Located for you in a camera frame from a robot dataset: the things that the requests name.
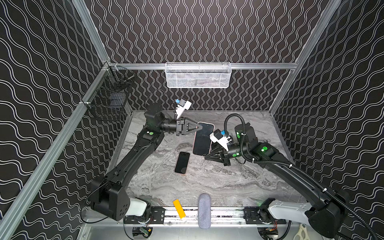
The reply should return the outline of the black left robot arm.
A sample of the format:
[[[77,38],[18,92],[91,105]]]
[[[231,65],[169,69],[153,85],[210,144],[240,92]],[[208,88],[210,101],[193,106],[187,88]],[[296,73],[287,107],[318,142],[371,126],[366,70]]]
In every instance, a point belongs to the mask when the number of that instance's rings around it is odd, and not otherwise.
[[[174,117],[166,116],[161,104],[146,108],[146,123],[137,135],[137,141],[127,155],[105,176],[99,176],[91,182],[91,194],[87,198],[90,208],[106,218],[120,221],[126,216],[138,218],[140,223],[151,219],[150,204],[144,200],[130,198],[126,192],[133,176],[144,161],[155,152],[165,137],[165,133],[188,135],[202,130],[197,122],[182,117],[192,103],[176,100]]]

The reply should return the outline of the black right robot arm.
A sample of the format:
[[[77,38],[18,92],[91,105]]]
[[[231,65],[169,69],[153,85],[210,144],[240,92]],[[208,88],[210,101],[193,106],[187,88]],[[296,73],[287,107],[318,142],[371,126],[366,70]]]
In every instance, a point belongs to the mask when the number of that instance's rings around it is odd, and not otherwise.
[[[241,115],[228,115],[224,130],[215,130],[210,139],[215,148],[206,155],[206,160],[230,166],[231,159],[242,157],[245,162],[257,164],[277,175],[306,199],[303,204],[289,204],[268,198],[254,214],[245,213],[247,221],[257,219],[265,224],[276,224],[279,220],[286,220],[309,225],[325,238],[339,236],[346,239],[340,229],[347,215],[351,214],[374,240],[379,238],[369,223],[348,206],[347,192],[324,186],[291,163],[277,148],[260,142],[253,127]]]

